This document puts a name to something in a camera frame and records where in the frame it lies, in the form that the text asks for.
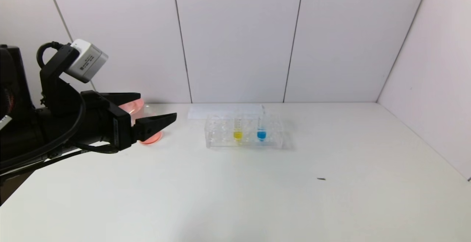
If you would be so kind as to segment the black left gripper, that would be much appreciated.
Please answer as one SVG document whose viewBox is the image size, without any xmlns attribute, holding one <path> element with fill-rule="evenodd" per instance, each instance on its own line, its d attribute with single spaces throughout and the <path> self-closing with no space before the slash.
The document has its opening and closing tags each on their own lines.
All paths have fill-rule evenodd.
<svg viewBox="0 0 471 242">
<path fill-rule="evenodd" d="M 106 142 L 105 150 L 124 150 L 135 141 L 146 141 L 170 126 L 177 113 L 149 116 L 135 120 L 121 105 L 141 99 L 137 92 L 103 93 L 93 90 L 52 90 L 46 93 L 46 135 L 65 139 L 55 150 L 99 150 L 91 147 L 96 142 Z"/>
</svg>

